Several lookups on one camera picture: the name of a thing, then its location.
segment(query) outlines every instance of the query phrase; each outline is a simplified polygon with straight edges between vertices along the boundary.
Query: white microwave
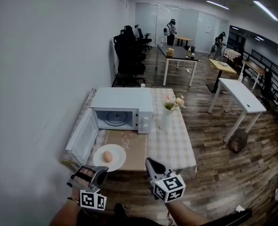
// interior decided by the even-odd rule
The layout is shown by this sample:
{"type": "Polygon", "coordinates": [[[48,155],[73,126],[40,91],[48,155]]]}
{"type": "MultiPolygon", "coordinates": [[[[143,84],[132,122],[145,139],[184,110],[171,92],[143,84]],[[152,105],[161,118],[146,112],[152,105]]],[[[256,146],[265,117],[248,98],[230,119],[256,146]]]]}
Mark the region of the white microwave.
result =
{"type": "Polygon", "coordinates": [[[79,166],[85,165],[99,129],[137,130],[148,134],[152,120],[149,88],[98,88],[66,150],[79,166]]]}
{"type": "Polygon", "coordinates": [[[152,97],[149,88],[98,88],[90,108],[99,129],[151,131],[152,97]]]}

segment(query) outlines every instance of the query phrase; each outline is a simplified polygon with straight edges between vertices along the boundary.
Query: brown bag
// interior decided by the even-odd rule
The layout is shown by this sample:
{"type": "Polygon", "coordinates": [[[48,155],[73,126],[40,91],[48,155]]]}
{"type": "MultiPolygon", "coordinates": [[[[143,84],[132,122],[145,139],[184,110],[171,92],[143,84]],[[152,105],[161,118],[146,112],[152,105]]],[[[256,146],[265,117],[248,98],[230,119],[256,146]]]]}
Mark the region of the brown bag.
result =
{"type": "Polygon", "coordinates": [[[237,129],[228,142],[228,148],[237,154],[247,145],[247,141],[248,133],[244,129],[237,129]]]}

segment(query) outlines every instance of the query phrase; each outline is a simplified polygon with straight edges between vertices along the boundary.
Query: brown egg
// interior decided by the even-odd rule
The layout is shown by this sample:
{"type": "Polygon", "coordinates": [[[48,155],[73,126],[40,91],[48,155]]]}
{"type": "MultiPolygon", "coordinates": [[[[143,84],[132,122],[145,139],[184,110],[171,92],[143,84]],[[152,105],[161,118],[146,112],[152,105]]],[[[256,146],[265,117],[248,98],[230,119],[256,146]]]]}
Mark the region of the brown egg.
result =
{"type": "Polygon", "coordinates": [[[107,163],[111,162],[113,160],[113,155],[109,151],[105,151],[103,153],[103,160],[107,163]]]}

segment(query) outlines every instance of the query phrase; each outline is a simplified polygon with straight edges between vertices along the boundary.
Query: ceiling light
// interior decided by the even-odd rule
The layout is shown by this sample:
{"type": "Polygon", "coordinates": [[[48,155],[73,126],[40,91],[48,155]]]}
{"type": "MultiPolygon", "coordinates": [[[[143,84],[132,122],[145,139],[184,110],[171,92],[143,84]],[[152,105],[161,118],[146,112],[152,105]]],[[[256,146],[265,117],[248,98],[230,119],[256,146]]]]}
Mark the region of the ceiling light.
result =
{"type": "Polygon", "coordinates": [[[209,2],[209,3],[211,3],[211,4],[214,4],[214,5],[216,5],[216,6],[219,6],[219,7],[221,7],[221,8],[224,8],[224,9],[229,10],[228,7],[225,7],[225,6],[221,5],[221,4],[218,4],[218,3],[215,3],[215,2],[211,2],[211,1],[209,1],[209,0],[207,0],[206,2],[209,2]]]}
{"type": "Polygon", "coordinates": [[[267,14],[269,14],[275,21],[278,21],[277,17],[275,17],[264,5],[262,5],[258,0],[253,0],[253,2],[263,9],[267,14]]]}

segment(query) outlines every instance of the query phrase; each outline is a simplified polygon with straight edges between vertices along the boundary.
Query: table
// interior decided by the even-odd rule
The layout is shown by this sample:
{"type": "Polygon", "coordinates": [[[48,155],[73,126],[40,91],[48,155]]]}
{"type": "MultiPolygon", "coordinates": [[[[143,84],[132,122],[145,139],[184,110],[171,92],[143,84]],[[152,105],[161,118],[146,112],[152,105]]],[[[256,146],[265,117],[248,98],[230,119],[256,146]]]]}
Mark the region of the table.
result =
{"type": "Polygon", "coordinates": [[[186,41],[186,46],[187,46],[188,41],[193,41],[192,39],[189,39],[189,38],[186,38],[186,37],[181,37],[181,36],[176,36],[175,39],[178,40],[177,46],[179,46],[179,42],[180,42],[180,40],[181,40],[181,47],[182,47],[182,45],[183,45],[183,40],[186,41]]]}
{"type": "Polygon", "coordinates": [[[158,58],[159,58],[159,51],[162,52],[162,54],[165,56],[166,58],[166,66],[165,66],[165,74],[164,74],[164,80],[163,80],[163,86],[165,86],[166,84],[166,77],[167,77],[167,71],[168,71],[168,64],[169,61],[178,61],[177,64],[177,69],[179,68],[179,63],[180,61],[186,61],[186,62],[192,62],[194,63],[194,68],[192,70],[192,74],[191,74],[191,78],[190,78],[190,82],[189,82],[189,86],[191,86],[192,84],[192,80],[195,76],[195,71],[196,71],[196,66],[197,66],[197,62],[199,55],[195,54],[195,58],[191,59],[191,58],[186,58],[187,56],[187,51],[183,48],[183,47],[179,47],[179,46],[168,46],[167,44],[164,44],[162,47],[157,44],[157,57],[156,57],[156,69],[158,68],[158,58]],[[173,52],[173,56],[169,57],[166,56],[166,52],[168,48],[173,48],[174,52],[173,52]]]}
{"type": "Polygon", "coordinates": [[[258,65],[256,65],[255,63],[253,63],[252,61],[245,61],[245,60],[243,60],[243,67],[242,67],[241,73],[244,72],[245,65],[247,65],[248,67],[250,67],[250,68],[253,70],[253,73],[252,73],[252,75],[251,75],[251,79],[252,79],[253,76],[254,76],[254,72],[257,73],[255,83],[254,83],[254,85],[253,85],[253,87],[252,87],[252,90],[254,90],[254,88],[255,88],[255,86],[256,86],[256,84],[257,84],[257,82],[258,82],[258,79],[259,79],[260,75],[265,75],[265,71],[264,71],[262,68],[260,68],[258,65]]]}
{"type": "MultiPolygon", "coordinates": [[[[164,96],[169,95],[174,97],[172,89],[154,89],[151,88],[152,104],[153,104],[153,122],[150,134],[146,134],[146,157],[152,157],[171,165],[172,169],[177,172],[196,172],[196,159],[189,139],[189,135],[181,114],[181,111],[174,111],[172,117],[172,126],[169,132],[160,130],[160,119],[164,109],[164,96]]],[[[95,92],[91,91],[81,112],[76,120],[72,133],[83,117],[84,113],[90,107],[95,92]]],[[[87,165],[93,165],[94,153],[104,145],[105,138],[109,130],[100,129],[96,138],[95,144],[92,148],[87,165]]],[[[61,160],[62,164],[71,169],[78,168],[76,163],[72,161],[71,156],[65,152],[61,160]]],[[[145,171],[144,162],[143,167],[132,169],[134,171],[145,171]]]]}
{"type": "Polygon", "coordinates": [[[240,56],[241,56],[240,53],[238,53],[238,52],[236,52],[236,51],[234,51],[234,50],[232,50],[232,49],[229,49],[229,48],[226,48],[226,49],[225,49],[224,55],[225,55],[229,60],[232,60],[232,61],[233,61],[234,58],[237,58],[237,57],[240,57],[240,56]]]}
{"type": "MultiPolygon", "coordinates": [[[[243,119],[247,113],[257,113],[257,114],[253,118],[253,120],[250,122],[248,127],[246,128],[246,130],[245,130],[246,133],[249,132],[249,130],[254,125],[254,123],[257,121],[257,119],[259,118],[261,113],[266,111],[266,108],[251,93],[251,91],[248,90],[248,88],[245,85],[243,85],[241,82],[236,81],[236,80],[222,79],[222,78],[219,78],[219,80],[220,80],[220,82],[218,85],[218,89],[217,89],[217,91],[213,97],[213,100],[210,104],[208,113],[212,112],[214,104],[218,99],[222,85],[233,96],[233,98],[237,101],[237,103],[243,109],[237,122],[234,124],[234,126],[231,128],[231,130],[228,132],[228,134],[224,138],[224,142],[227,142],[230,139],[230,137],[233,135],[233,133],[237,130],[237,128],[239,127],[240,123],[243,121],[243,119]]],[[[232,102],[233,102],[233,99],[230,99],[227,107],[225,108],[225,112],[229,111],[232,102]]]]}
{"type": "Polygon", "coordinates": [[[217,68],[219,70],[219,74],[218,77],[216,78],[215,84],[207,84],[208,89],[212,92],[215,93],[217,88],[218,88],[218,83],[219,83],[219,78],[222,75],[222,72],[229,72],[229,73],[236,73],[227,63],[221,62],[221,61],[217,61],[217,60],[213,60],[213,59],[209,59],[211,61],[211,63],[213,63],[213,65],[215,66],[215,68],[217,68]]]}

